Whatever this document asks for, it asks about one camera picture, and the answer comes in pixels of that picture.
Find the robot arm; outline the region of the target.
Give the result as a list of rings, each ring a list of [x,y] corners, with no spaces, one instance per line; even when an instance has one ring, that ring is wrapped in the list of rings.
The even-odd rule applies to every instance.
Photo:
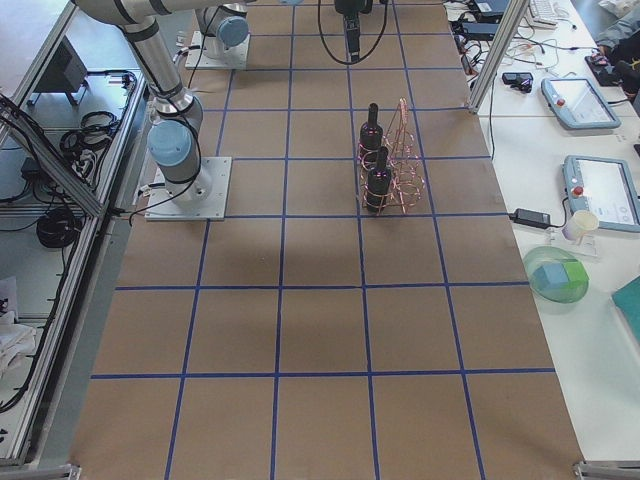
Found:
[[[195,11],[201,53],[216,68],[235,68],[246,55],[249,24],[245,3],[223,4]]]
[[[211,195],[211,175],[203,165],[199,129],[203,108],[187,88],[159,32],[157,18],[192,10],[201,38],[227,48],[249,36],[246,1],[76,1],[94,20],[118,28],[155,96],[155,118],[147,148],[164,176],[168,201],[201,202]]]

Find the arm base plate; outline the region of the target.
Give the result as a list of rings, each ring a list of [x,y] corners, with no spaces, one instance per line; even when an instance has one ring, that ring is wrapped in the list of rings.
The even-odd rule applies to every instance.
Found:
[[[231,157],[203,157],[193,184],[169,183],[160,168],[154,181],[163,186],[150,193],[147,221],[222,221],[225,218],[232,171]]]
[[[205,50],[201,52],[202,34],[195,31],[192,35],[190,50],[185,61],[185,68],[189,70],[245,70],[247,68],[248,50],[251,36],[237,46],[227,47],[219,40],[207,39]]]

